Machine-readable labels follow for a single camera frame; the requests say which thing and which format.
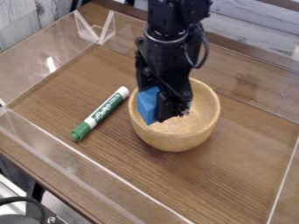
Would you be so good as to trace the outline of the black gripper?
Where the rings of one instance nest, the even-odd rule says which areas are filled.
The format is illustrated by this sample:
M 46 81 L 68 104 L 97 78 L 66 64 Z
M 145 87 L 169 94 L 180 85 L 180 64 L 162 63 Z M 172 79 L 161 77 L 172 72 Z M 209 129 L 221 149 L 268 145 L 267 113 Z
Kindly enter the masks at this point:
M 209 56 L 209 42 L 200 24 L 193 24 L 176 37 L 161 36 L 149 29 L 136 42 L 134 70 L 140 91 L 157 86 L 154 119 L 162 123 L 189 114 L 192 87 L 189 73 L 200 69 Z

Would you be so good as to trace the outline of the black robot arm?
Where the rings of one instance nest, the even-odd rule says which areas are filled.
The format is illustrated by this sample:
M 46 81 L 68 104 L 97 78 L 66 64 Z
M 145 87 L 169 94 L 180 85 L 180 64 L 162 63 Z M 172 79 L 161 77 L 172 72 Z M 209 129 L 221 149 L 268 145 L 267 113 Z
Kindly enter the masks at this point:
M 209 55 L 201 26 L 209 9 L 210 0 L 148 0 L 144 36 L 134 40 L 137 112 L 146 124 L 190 110 L 189 73 Z

